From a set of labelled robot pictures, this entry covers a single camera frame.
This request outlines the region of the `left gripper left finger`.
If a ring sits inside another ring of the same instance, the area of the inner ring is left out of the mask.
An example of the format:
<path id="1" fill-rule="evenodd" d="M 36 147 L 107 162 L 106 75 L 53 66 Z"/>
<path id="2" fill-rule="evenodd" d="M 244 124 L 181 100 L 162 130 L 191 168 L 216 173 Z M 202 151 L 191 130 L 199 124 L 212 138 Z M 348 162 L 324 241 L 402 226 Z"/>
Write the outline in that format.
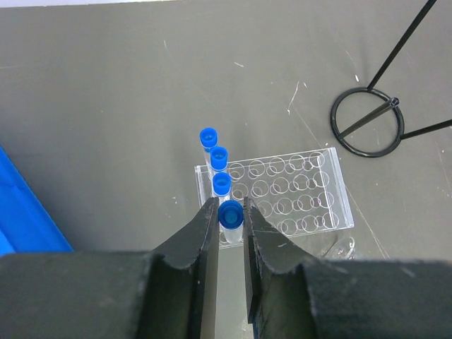
<path id="1" fill-rule="evenodd" d="M 219 200 L 150 251 L 1 258 L 2 338 L 213 338 Z"/>

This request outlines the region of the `test tube blue cap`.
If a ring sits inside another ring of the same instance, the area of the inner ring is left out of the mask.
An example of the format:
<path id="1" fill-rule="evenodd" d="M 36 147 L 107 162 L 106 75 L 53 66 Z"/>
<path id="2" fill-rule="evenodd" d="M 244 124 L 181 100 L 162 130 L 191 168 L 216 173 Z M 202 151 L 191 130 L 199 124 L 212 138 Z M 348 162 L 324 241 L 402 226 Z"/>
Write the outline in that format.
<path id="1" fill-rule="evenodd" d="M 228 151 L 222 146 L 210 150 L 210 166 L 214 172 L 224 172 L 227 169 Z"/>
<path id="2" fill-rule="evenodd" d="M 226 172 L 218 172 L 213 176 L 212 185 L 214 196 L 228 196 L 232 185 L 231 176 Z"/>
<path id="3" fill-rule="evenodd" d="M 231 245 L 239 244 L 243 235 L 242 205 L 233 200 L 224 201 L 220 205 L 218 219 L 226 242 Z"/>
<path id="4" fill-rule="evenodd" d="M 218 133 L 212 127 L 206 127 L 201 130 L 199 140 L 203 149 L 203 156 L 207 165 L 210 164 L 211 148 L 218 144 Z"/>

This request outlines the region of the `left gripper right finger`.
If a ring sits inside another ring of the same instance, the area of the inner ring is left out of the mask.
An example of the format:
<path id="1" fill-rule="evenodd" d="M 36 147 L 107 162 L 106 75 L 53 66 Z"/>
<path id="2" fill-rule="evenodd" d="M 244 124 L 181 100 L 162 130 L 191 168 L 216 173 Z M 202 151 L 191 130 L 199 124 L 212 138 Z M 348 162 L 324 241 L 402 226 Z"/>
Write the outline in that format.
<path id="1" fill-rule="evenodd" d="M 450 338 L 449 261 L 312 256 L 244 200 L 248 322 L 255 338 Z"/>

